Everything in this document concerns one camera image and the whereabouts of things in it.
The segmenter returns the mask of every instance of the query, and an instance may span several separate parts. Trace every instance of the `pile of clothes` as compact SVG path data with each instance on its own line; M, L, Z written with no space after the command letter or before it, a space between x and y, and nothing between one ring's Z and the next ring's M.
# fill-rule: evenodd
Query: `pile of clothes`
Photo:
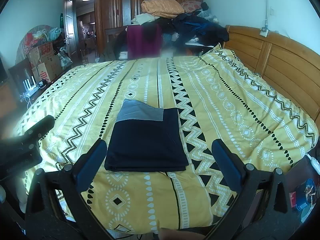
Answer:
M158 57L167 47L183 51L185 43L194 38L204 46L229 40L228 31L212 17L205 2L147 0L141 8L143 13L136 15L114 44L116 59L122 51L128 51L128 59Z

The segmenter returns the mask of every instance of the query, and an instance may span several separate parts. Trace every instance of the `chair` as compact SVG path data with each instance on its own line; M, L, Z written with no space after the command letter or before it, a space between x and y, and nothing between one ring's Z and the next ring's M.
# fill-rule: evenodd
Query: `chair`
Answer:
M82 57L82 64L86 65L89 64L88 57L85 54L85 50L81 49L81 57Z
M94 56L97 58L97 57L99 57L97 40L96 40L96 37L94 35L92 35L92 39L93 39L93 42L94 42Z

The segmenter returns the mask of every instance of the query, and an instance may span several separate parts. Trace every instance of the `yellow patterned duvet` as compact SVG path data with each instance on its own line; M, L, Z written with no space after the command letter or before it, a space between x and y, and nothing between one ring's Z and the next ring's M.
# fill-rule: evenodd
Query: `yellow patterned duvet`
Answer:
M60 170L101 138L108 144L125 98L179 108L180 137L190 165L180 172L111 172L100 167L83 198L106 229L143 234L216 222L235 197L211 155L221 138L244 163L288 171L317 142L313 120L250 72L230 50L201 57L147 58L79 66L28 110L22 134L50 114L54 128L41 139L43 161L27 172ZM72 217L58 192L67 217Z

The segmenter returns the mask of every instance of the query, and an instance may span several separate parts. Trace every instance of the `maroon garment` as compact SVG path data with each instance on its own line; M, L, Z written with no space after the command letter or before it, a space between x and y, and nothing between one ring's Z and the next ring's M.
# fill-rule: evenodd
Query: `maroon garment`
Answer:
M162 33L158 24L154 24L156 33L153 34L152 41L147 41L144 37L146 31L144 25L129 25L127 29L128 59L138 59L145 57L159 57L162 46Z

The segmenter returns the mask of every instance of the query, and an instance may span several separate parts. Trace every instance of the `orange blanket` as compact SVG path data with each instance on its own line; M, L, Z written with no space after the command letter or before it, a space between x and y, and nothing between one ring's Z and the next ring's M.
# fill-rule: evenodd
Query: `orange blanket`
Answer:
M175 18L184 13L183 7L176 0L147 0L141 4L142 11L164 18Z

